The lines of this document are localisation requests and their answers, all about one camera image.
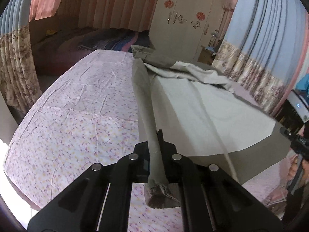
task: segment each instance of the gray cloth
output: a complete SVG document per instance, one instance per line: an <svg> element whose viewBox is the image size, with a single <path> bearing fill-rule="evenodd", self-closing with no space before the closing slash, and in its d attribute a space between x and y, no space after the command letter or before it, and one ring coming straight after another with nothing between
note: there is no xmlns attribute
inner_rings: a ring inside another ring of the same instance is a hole
<svg viewBox="0 0 309 232"><path fill-rule="evenodd" d="M132 85L149 147L148 184L145 184L145 201L151 208L179 207L180 202L171 193L166 179L157 128L152 108L150 81L147 69L141 59L135 59L132 67Z"/></svg>
<svg viewBox="0 0 309 232"><path fill-rule="evenodd" d="M165 197L169 198L169 201L177 199L176 194L171 194L164 174L156 136L157 129L163 129L164 139L174 143L178 152L189 156L196 164L208 166L215 163L228 173L233 174L231 169L236 171L241 184L286 156L289 142L279 133L281 125L260 110L249 106L245 100L239 100L229 92L208 85L214 84L231 91L228 82L222 80L222 76L215 71L205 72L211 70L211 67L199 70L164 57L149 48L133 46L132 49L135 57L132 82L138 103L140 141L147 139L151 143L149 152L152 166L149 184L145 186L145 200L150 207L171 207L170 202L168 205L164 202ZM232 111L218 112L217 102L224 111L232 109L236 114L231 114ZM258 128L251 124L251 121L258 122ZM218 123L219 127L224 125L225 130L218 128ZM224 134L227 129L231 130L231 136ZM247 137L235 134L233 129L248 132L250 135ZM247 139L245 143L251 145L244 146L242 139ZM161 191L155 190L154 186L159 186ZM160 193L160 198L156 197L156 193Z"/></svg>

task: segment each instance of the striped blanket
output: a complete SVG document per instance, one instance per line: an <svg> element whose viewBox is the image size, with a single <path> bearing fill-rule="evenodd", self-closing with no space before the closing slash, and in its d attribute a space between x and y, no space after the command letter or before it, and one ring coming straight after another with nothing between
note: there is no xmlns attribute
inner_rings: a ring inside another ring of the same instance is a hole
<svg viewBox="0 0 309 232"><path fill-rule="evenodd" d="M149 47L149 31L137 32L128 29L100 29L95 36L85 37L79 48L86 50L114 50L132 52L131 45Z"/></svg>

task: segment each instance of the blue curtain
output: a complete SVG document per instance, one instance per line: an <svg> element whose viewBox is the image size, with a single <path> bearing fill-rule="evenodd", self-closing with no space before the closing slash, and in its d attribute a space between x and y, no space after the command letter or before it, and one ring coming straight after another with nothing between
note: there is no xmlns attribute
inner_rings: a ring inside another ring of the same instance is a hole
<svg viewBox="0 0 309 232"><path fill-rule="evenodd" d="M300 0L238 0L213 65L270 112L298 65L306 13Z"/></svg>
<svg viewBox="0 0 309 232"><path fill-rule="evenodd" d="M30 4L10 0L0 17L0 90L6 103L23 113L41 95L30 45Z"/></svg>

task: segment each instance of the bed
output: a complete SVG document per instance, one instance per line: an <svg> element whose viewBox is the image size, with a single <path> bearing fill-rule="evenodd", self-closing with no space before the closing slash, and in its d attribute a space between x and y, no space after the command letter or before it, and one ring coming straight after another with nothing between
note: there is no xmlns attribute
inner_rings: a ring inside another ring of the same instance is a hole
<svg viewBox="0 0 309 232"><path fill-rule="evenodd" d="M130 46L150 45L149 31L128 29L94 29L91 27L62 30L32 46L38 75L61 76L79 60L97 49L132 52Z"/></svg>
<svg viewBox="0 0 309 232"><path fill-rule="evenodd" d="M95 50L30 109L9 145L4 171L31 205L44 207L93 163L109 165L133 152L139 133L132 63L132 53ZM242 87L234 89L255 104ZM262 201L278 186L277 171L276 164L266 172L268 185L259 175L246 188ZM149 208L143 184L136 183L128 231L147 230L182 231L181 209Z"/></svg>

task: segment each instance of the wardrobe door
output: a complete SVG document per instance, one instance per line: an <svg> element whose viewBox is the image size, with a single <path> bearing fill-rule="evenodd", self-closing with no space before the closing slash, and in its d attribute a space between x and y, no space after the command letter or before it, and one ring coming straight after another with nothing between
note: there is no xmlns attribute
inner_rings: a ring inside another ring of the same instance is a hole
<svg viewBox="0 0 309 232"><path fill-rule="evenodd" d="M151 22L149 38L156 50L165 53L164 50L172 44L169 33L173 24L173 14L177 0L158 0L154 16Z"/></svg>
<svg viewBox="0 0 309 232"><path fill-rule="evenodd" d="M213 0L177 0L169 34L170 54L193 59L199 45Z"/></svg>
<svg viewBox="0 0 309 232"><path fill-rule="evenodd" d="M207 18L205 28L202 34L202 37L200 39L200 43L197 47L194 60L197 60L198 57L200 56L200 53L202 51L202 47L207 47L210 40L211 40L211 33L214 32L215 30L219 30L223 14L224 14L224 9L223 9L223 4L224 0L213 0L213 3L211 5L211 11L209 13L209 16Z"/></svg>

